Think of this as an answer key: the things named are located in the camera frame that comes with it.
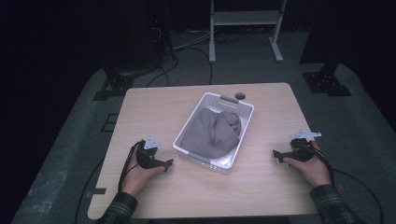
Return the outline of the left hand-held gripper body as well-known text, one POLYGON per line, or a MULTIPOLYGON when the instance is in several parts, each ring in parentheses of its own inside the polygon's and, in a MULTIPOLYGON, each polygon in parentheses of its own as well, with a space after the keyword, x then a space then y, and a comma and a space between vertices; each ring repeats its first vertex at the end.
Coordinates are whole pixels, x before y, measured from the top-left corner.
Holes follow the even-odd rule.
POLYGON ((157 143, 151 136, 148 136, 146 140, 139 142, 138 150, 136 152, 136 159, 138 164, 144 169, 151 169, 154 167, 165 166, 164 161, 155 159, 155 154, 158 151, 157 143))

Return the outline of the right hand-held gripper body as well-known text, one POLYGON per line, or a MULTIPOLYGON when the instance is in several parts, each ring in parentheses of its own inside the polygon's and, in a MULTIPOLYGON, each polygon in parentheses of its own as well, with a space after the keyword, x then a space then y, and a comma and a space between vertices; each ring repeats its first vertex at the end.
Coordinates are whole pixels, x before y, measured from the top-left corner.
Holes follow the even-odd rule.
POLYGON ((290 146, 297 161, 310 161, 314 157, 316 149, 308 139, 315 137, 321 137, 321 133, 300 130, 290 135, 290 146))

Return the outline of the white plastic basket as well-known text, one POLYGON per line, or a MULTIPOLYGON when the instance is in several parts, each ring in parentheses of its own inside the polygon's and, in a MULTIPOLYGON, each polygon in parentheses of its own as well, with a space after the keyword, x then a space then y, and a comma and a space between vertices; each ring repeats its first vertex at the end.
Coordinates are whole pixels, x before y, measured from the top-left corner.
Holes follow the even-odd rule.
POLYGON ((237 99, 216 94, 213 92, 206 92, 197 104, 197 106, 194 108, 193 112, 184 124, 181 131, 179 132, 177 138, 173 143, 173 147, 180 157, 184 157, 187 160, 190 160, 215 172, 227 175, 229 173, 229 170, 233 166, 233 161, 244 139, 244 135, 249 125, 253 111, 254 106, 249 103, 245 103, 237 99), (216 113, 220 113, 222 111, 232 112, 237 114, 238 117, 241 119, 242 131, 239 134, 238 146, 235 147, 229 154, 218 159, 204 158, 180 147, 181 141, 185 137, 185 133, 191 127, 193 121, 197 118, 199 113, 205 108, 208 108, 216 113))

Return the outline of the grey pants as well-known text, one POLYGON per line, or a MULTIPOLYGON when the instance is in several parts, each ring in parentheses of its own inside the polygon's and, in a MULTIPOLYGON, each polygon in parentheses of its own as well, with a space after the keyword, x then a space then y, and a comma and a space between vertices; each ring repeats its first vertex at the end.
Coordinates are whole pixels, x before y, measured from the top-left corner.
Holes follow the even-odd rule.
POLYGON ((241 131, 237 114, 205 108, 185 133, 180 147, 204 158, 218 159, 238 146, 241 131))

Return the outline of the person's right hand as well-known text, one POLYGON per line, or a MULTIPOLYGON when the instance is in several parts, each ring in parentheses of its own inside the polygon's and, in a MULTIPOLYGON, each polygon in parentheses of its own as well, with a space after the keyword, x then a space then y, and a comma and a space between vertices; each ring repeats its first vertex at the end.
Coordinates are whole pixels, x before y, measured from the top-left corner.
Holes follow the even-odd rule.
POLYGON ((332 183, 328 168, 317 156, 306 162, 286 157, 283 162, 298 169, 313 188, 332 183))

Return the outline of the person's left hand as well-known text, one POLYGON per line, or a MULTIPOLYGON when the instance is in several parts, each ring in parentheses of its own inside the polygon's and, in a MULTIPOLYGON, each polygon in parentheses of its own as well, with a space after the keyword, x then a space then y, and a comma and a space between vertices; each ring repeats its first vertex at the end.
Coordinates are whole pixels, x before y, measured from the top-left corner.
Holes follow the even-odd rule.
POLYGON ((136 159, 136 152, 133 153, 128 164, 128 173, 122 181, 121 192, 135 196, 146 183, 155 175, 164 172, 164 167, 154 167, 150 169, 142 168, 136 159))

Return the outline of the black tape strip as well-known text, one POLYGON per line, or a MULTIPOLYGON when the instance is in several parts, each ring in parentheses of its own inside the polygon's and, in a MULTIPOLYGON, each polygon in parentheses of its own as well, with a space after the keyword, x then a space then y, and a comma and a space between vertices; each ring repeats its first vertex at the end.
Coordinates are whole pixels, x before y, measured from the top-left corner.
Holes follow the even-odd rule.
POLYGON ((99 189, 93 189, 93 190, 87 190, 85 192, 85 198, 91 198, 93 195, 103 195, 106 194, 106 189, 99 188, 99 189))

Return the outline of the black stand base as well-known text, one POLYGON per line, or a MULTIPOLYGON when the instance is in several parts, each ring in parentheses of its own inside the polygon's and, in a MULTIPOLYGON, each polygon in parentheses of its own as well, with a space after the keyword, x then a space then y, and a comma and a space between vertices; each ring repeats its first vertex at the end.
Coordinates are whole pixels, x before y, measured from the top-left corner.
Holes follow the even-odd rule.
POLYGON ((335 76, 335 70, 339 62, 326 62, 317 72, 303 72, 303 77, 309 89, 313 93, 326 93, 329 96, 350 96, 351 93, 345 85, 342 85, 335 76))
POLYGON ((104 101, 109 97, 121 97, 132 88, 134 78, 131 76, 122 76, 117 71, 107 72, 106 80, 101 88, 93 96, 94 101, 104 101))

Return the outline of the dark equipment cabinet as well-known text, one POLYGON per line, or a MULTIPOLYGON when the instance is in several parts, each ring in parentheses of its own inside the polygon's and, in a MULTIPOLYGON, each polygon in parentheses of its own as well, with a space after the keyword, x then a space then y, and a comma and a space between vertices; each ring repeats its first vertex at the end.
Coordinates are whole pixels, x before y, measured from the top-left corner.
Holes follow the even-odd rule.
POLYGON ((154 67, 166 48, 172 54, 169 0, 107 0, 111 35, 124 64, 154 67))

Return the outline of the white metal stand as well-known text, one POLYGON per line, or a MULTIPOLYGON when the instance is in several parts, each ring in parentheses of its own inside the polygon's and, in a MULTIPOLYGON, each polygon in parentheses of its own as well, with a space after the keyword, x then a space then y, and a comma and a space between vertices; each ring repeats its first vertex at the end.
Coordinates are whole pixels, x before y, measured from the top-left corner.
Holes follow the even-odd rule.
POLYGON ((220 26, 244 26, 244 25, 274 25, 275 31, 269 37, 269 43, 278 63, 284 61, 277 44, 281 24, 285 14, 288 0, 281 0, 278 10, 263 11, 216 11, 215 0, 210 1, 210 21, 209 21, 209 43, 208 60, 211 63, 216 61, 215 28, 220 26))

